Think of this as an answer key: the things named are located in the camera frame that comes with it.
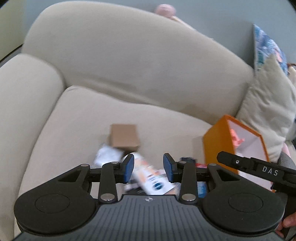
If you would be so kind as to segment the person's right hand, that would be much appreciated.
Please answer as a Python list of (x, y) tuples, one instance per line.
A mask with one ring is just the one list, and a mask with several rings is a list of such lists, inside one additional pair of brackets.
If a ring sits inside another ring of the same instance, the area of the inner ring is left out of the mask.
[(284, 235), (283, 235), (283, 233), (281, 232), (281, 230), (282, 230), (283, 228), (290, 228), (290, 227), (294, 227), (294, 226), (296, 226), (296, 213), (293, 213), (293, 214), (289, 215), (289, 216), (286, 217), (283, 221), (281, 221), (275, 232), (276, 232), (281, 238), (284, 238)]

